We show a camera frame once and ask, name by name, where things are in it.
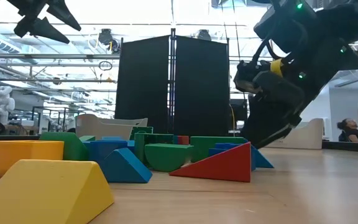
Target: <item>red triangular block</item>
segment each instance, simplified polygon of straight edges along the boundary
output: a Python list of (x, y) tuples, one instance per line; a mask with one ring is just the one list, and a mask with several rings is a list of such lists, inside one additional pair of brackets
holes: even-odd
[(175, 170), (169, 175), (214, 180), (251, 181), (251, 147), (243, 144)]

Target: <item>yellow rectangular block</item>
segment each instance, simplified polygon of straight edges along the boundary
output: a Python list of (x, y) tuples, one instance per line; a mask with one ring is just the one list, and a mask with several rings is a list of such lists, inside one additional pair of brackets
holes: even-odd
[(114, 197), (99, 165), (20, 160), (0, 180), (0, 224), (80, 224)]
[(63, 141), (0, 141), (0, 177), (20, 159), (63, 159)]

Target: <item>ceiling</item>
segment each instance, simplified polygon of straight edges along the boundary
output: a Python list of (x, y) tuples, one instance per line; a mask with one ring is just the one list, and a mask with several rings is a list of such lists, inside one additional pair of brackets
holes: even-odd
[[(231, 75), (236, 72), (236, 60), (238, 56), (250, 57), (254, 54), (260, 44), (260, 39), (253, 31), (253, 26), (259, 21), (266, 12), (267, 6), (259, 4), (244, 5), (242, 1), (231, 1), (225, 4), (223, 9), (211, 7), (211, 0), (92, 0), (78, 1), (65, 0), (71, 13), (80, 23), (82, 30), (77, 31), (63, 24), (50, 14), (41, 13), (39, 16), (47, 16), (49, 22), (71, 41), (64, 44), (43, 37), (33, 37), (26, 35), (23, 38), (16, 36), (13, 32), (21, 16), (18, 10), (5, 0), (0, 0), (0, 40), (15, 47), (19, 53), (35, 54), (106, 54), (106, 47), (97, 43), (97, 37), (101, 29), (111, 29), (113, 37), (117, 40), (121, 38), (125, 42), (146, 39), (161, 35), (168, 35), (171, 28), (176, 28), (177, 35), (192, 37), (200, 29), (208, 29), (213, 41), (226, 42), (226, 35), (230, 38), (229, 51), (231, 59)], [(279, 55), (283, 52), (275, 47)], [(268, 52), (262, 52), (262, 56), (268, 56)], [(8, 67), (17, 73), (1, 73), (0, 78), (10, 75), (17, 78), (28, 78), (29, 75), (36, 75), (35, 78), (66, 78), (66, 79), (107, 79), (117, 80), (119, 60), (108, 60), (112, 63), (110, 71), (99, 69), (99, 62), (102, 60), (60, 60), (38, 59), (38, 67), (23, 67), (23, 61), (18, 59), (0, 59), (0, 65)], [(336, 82), (345, 82), (348, 78), (355, 78), (358, 72), (352, 75), (341, 75), (336, 77)], [(115, 90), (117, 85), (114, 83), (28, 83), (35, 88), (53, 89), (53, 91), (43, 91), (46, 96), (66, 96), (82, 102), (107, 103), (115, 100)], [(56, 89), (76, 89), (76, 91), (56, 92)], [(111, 92), (88, 91), (89, 96), (85, 97), (83, 92), (86, 90), (110, 90)]]

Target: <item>black curtain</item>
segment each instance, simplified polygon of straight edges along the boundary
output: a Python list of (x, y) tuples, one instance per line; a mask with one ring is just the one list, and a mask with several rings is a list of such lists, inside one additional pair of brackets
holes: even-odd
[(177, 36), (174, 134), (227, 136), (227, 44)]
[(168, 37), (123, 43), (116, 119), (148, 118), (155, 133), (167, 132)]

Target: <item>yellow triangular block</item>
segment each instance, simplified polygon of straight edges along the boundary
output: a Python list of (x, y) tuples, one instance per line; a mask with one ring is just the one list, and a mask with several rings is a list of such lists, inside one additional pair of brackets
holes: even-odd
[(88, 223), (112, 203), (95, 162), (20, 160), (0, 179), (0, 224)]

